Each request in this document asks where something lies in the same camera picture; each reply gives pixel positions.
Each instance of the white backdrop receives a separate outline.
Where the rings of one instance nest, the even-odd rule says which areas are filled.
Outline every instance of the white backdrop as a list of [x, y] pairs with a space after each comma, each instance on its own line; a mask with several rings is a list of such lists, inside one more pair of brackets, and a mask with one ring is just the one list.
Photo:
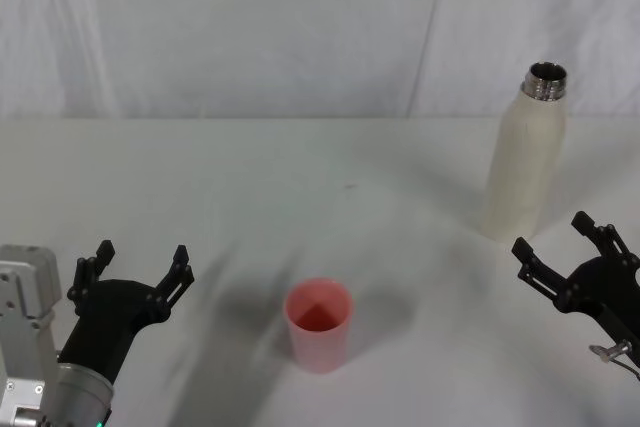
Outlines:
[[640, 112], [640, 0], [0, 0], [0, 117]]

